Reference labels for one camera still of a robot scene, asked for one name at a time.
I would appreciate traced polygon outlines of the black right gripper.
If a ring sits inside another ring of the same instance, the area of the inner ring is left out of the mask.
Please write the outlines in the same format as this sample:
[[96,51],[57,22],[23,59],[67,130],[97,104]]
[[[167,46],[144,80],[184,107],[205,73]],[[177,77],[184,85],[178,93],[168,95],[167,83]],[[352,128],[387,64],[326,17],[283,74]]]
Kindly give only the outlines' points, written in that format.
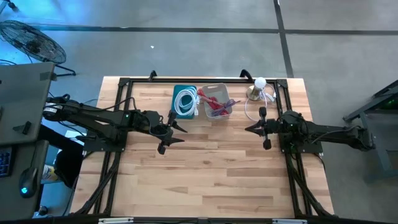
[[265,150],[269,150],[271,149],[272,145],[271,140],[268,138],[268,134],[278,133],[280,129],[280,123],[275,119],[267,119],[266,115],[266,107],[260,107],[259,116],[261,119],[257,123],[251,125],[249,128],[246,128],[245,131],[262,136],[264,138],[263,148]]

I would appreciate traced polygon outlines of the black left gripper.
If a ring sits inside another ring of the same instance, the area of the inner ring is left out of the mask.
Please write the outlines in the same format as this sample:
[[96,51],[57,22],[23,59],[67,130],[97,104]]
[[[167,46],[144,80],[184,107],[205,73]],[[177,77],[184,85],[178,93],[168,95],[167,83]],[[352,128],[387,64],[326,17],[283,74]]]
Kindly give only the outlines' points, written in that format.
[[141,120],[136,126],[136,131],[144,134],[149,134],[160,140],[157,151],[159,154],[164,155],[166,147],[171,144],[184,142],[183,139],[173,138],[174,131],[172,128],[186,133],[177,124],[176,119],[177,114],[173,111],[169,111],[167,123],[163,123],[162,116],[156,111],[144,111],[139,115]]

